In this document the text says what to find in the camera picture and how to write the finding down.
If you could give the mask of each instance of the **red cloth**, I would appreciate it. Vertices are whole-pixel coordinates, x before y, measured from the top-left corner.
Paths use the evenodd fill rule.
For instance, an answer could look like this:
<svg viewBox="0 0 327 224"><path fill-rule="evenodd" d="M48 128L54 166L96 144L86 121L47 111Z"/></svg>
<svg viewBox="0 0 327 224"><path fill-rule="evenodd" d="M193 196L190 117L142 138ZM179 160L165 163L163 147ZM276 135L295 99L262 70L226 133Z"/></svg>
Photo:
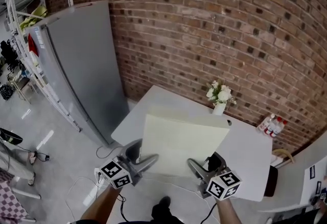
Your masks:
<svg viewBox="0 0 327 224"><path fill-rule="evenodd" d="M35 47L34 41L30 34L29 34L28 40L29 40L29 50L33 51L36 56L39 56L39 54L37 53L37 49Z"/></svg>

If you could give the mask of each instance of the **plastic bottle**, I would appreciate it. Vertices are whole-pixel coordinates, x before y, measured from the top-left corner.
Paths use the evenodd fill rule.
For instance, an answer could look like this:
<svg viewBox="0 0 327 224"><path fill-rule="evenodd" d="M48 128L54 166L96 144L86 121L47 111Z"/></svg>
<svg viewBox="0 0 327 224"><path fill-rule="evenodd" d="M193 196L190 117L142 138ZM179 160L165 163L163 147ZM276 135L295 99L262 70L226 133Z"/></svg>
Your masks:
<svg viewBox="0 0 327 224"><path fill-rule="evenodd" d="M271 121L270 124L268 125L268 127L265 129L264 133L266 135L270 135L270 133L272 133L274 131L274 129L276 128L278 123L281 121L282 121L281 117L278 117L277 119L274 119L273 121Z"/></svg>
<svg viewBox="0 0 327 224"><path fill-rule="evenodd" d="M267 117L263 120L263 122L261 122L261 123L259 124L259 126L256 127L256 130L257 130L258 132L263 132L263 131L264 131L264 130L269 126L270 122L273 120L274 117L275 117L275 114L270 114L269 116L267 116Z"/></svg>
<svg viewBox="0 0 327 224"><path fill-rule="evenodd" d="M286 124L287 124L286 120L284 120L283 122L279 122L276 125L275 129L270 133L270 136L272 138L275 138L283 130Z"/></svg>

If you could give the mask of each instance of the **black bag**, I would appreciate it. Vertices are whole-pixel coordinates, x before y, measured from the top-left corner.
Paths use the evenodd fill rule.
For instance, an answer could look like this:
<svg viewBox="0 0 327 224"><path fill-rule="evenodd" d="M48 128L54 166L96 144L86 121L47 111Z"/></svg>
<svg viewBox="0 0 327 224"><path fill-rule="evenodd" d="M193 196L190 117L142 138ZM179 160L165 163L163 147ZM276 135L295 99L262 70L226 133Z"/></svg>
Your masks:
<svg viewBox="0 0 327 224"><path fill-rule="evenodd" d="M4 84L0 87L0 93L4 100L9 100L14 91L10 86Z"/></svg>

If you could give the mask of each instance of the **checkered cloth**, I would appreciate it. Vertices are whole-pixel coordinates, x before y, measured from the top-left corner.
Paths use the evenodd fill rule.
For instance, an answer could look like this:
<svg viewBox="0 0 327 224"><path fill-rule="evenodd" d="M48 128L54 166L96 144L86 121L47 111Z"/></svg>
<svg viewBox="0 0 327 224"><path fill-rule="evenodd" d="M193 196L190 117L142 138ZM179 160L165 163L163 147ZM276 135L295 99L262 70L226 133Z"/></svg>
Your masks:
<svg viewBox="0 0 327 224"><path fill-rule="evenodd" d="M9 183L13 175L0 169L0 222L17 224L19 220L29 215L13 194Z"/></svg>

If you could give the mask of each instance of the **white table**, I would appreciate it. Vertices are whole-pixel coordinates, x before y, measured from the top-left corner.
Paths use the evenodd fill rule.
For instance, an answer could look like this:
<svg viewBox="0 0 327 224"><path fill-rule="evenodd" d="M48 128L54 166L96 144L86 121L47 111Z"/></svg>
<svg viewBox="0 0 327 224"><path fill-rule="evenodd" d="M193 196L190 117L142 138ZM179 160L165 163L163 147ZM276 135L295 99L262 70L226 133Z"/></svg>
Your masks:
<svg viewBox="0 0 327 224"><path fill-rule="evenodd" d="M158 86L152 86L112 133L112 138L122 145L141 139L147 110L153 104L180 108L190 114L210 114L212 112L211 108ZM217 149L217 153L226 160L228 167L235 170L243 181L236 197L261 201L269 174L272 139L257 133L255 128L249 124L227 115L223 115L223 117L231 120L232 126Z"/></svg>

